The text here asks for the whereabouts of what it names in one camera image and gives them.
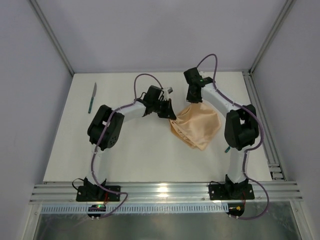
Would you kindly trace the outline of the orange cloth napkin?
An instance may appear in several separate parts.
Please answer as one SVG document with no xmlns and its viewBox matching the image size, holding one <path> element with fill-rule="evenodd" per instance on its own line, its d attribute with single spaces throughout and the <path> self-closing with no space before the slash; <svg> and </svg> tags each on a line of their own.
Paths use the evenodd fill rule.
<svg viewBox="0 0 320 240">
<path fill-rule="evenodd" d="M 204 151 L 221 128 L 218 113 L 208 104 L 191 103 L 170 119 L 171 132 L 192 149 Z"/>
</svg>

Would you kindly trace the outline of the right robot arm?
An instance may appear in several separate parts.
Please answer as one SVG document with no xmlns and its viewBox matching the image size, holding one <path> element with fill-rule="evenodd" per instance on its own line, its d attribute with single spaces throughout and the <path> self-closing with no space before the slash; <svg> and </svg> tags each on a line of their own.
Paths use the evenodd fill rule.
<svg viewBox="0 0 320 240">
<path fill-rule="evenodd" d="M 248 149 L 259 137 L 256 109 L 252 104 L 240 105 L 224 94 L 211 77 L 202 77 L 196 67 L 183 73 L 188 84 L 186 100 L 213 105 L 224 117 L 224 138 L 230 147 L 230 163 L 225 182 L 211 181 L 208 185 L 209 198 L 217 200 L 253 200 L 253 188 L 246 174 Z"/>
</svg>

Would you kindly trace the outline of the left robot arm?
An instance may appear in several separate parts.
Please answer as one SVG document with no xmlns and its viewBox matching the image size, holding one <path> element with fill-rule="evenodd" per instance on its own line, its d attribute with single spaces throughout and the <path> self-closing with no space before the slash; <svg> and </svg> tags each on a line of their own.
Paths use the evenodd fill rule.
<svg viewBox="0 0 320 240">
<path fill-rule="evenodd" d="M 100 106 L 87 130 L 93 154 L 89 174 L 81 179 L 82 185 L 77 188 L 77 202 L 104 202 L 108 198 L 112 202 L 120 200 L 121 187 L 107 186 L 107 179 L 98 176 L 102 154 L 117 143 L 125 122 L 152 113 L 156 113 L 161 119 L 175 120 L 170 99 L 172 92 L 172 87 L 160 88 L 152 85 L 143 97 L 136 98 L 133 103 L 116 109 L 107 105 Z"/>
</svg>

